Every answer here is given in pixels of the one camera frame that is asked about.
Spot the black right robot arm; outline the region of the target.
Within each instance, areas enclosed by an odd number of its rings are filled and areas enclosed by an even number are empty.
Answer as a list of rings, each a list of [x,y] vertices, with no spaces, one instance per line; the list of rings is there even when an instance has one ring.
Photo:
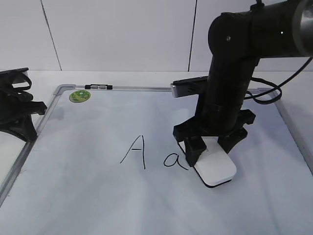
[[[204,137],[216,137],[225,152],[247,137],[245,124],[255,114],[242,109],[248,86],[264,58],[313,58],[313,3],[286,0],[265,5],[257,1],[246,12],[223,12],[211,24],[208,45],[212,61],[208,76],[172,83],[174,97],[196,94],[195,114],[176,125],[173,135],[185,145],[194,166],[205,151]]]

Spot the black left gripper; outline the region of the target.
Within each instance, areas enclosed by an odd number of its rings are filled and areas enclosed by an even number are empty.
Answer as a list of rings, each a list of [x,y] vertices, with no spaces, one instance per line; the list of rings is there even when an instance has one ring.
[[[44,102],[33,101],[28,92],[32,82],[19,69],[0,72],[0,131],[19,138],[24,142],[34,141],[37,132],[31,115],[44,115]]]

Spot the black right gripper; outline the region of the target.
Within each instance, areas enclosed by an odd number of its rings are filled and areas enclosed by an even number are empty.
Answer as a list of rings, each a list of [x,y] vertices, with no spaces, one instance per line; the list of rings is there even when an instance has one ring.
[[[256,115],[251,110],[240,110],[234,126],[230,130],[222,131],[209,128],[196,117],[192,117],[174,126],[173,136],[177,142],[184,140],[185,159],[189,166],[193,167],[207,148],[202,137],[218,137],[218,144],[228,154],[233,147],[247,137],[244,125],[251,125],[255,118]]]

